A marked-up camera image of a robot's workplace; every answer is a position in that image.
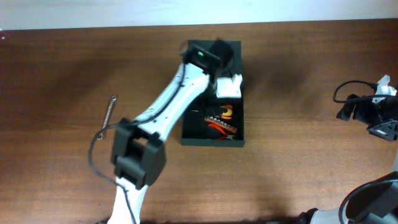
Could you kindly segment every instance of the black box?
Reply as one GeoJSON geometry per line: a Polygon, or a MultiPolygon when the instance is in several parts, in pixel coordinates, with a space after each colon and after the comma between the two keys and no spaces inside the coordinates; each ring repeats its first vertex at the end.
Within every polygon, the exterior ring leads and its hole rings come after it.
{"type": "MultiPolygon", "coordinates": [[[[189,40],[189,48],[197,45],[203,49],[209,49],[214,40],[189,40]]],[[[231,77],[234,74],[243,75],[241,61],[241,42],[237,40],[227,40],[234,50],[234,57],[225,67],[222,77],[231,77]]],[[[243,147],[244,140],[244,113],[243,113],[243,82],[241,84],[241,99],[208,99],[198,96],[183,114],[181,145],[183,146],[223,146],[223,147],[243,147]],[[219,107],[220,105],[232,105],[234,120],[233,126],[238,129],[234,140],[215,140],[208,137],[208,123],[204,122],[204,117],[209,108],[219,107]]]]}

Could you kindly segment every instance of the wrench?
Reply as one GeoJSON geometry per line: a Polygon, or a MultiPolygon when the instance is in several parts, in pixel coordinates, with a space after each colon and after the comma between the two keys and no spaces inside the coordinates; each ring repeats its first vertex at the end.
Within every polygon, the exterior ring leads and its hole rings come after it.
{"type": "MultiPolygon", "coordinates": [[[[109,117],[111,116],[112,106],[113,106],[113,103],[114,103],[114,102],[116,102],[116,96],[112,96],[112,99],[111,99],[111,101],[109,102],[108,111],[106,112],[104,124],[102,125],[102,128],[103,128],[103,129],[106,127],[106,125],[108,125],[109,117]]],[[[102,134],[100,134],[100,135],[98,136],[98,139],[103,139],[103,138],[104,138],[104,133],[102,133],[102,134]]]]}

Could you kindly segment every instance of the wooden table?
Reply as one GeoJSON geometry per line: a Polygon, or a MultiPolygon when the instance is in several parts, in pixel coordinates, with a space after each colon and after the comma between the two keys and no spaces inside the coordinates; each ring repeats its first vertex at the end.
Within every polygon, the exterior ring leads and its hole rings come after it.
{"type": "MultiPolygon", "coordinates": [[[[150,187],[143,220],[218,222],[335,208],[389,173],[396,143],[335,118],[333,90],[398,80],[398,20],[3,31],[0,40],[0,222],[94,223],[116,188],[88,167],[102,125],[144,111],[175,75],[187,39],[241,40],[244,148],[183,147],[181,123],[150,187]]],[[[371,94],[365,86],[342,89],[371,94]]],[[[113,133],[95,163],[112,175],[113,133]]]]}

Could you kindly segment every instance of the white background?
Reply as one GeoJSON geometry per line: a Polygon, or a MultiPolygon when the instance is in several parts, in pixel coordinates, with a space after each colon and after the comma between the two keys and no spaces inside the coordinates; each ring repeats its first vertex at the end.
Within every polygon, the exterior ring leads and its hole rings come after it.
{"type": "Polygon", "coordinates": [[[3,30],[393,17],[398,0],[0,0],[3,30]]]}

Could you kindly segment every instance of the silver tool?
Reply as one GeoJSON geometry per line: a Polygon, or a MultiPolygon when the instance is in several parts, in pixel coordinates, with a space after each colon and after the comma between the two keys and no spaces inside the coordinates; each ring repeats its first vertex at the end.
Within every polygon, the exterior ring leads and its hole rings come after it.
{"type": "MultiPolygon", "coordinates": [[[[103,129],[106,127],[106,125],[108,125],[109,117],[111,116],[112,106],[113,106],[113,103],[114,103],[114,102],[116,102],[116,96],[112,96],[112,99],[111,99],[111,101],[109,102],[108,111],[106,112],[104,124],[102,125],[102,128],[103,128],[103,129]]],[[[103,138],[104,138],[104,133],[101,133],[101,134],[98,136],[98,139],[103,139],[103,138]]]]}

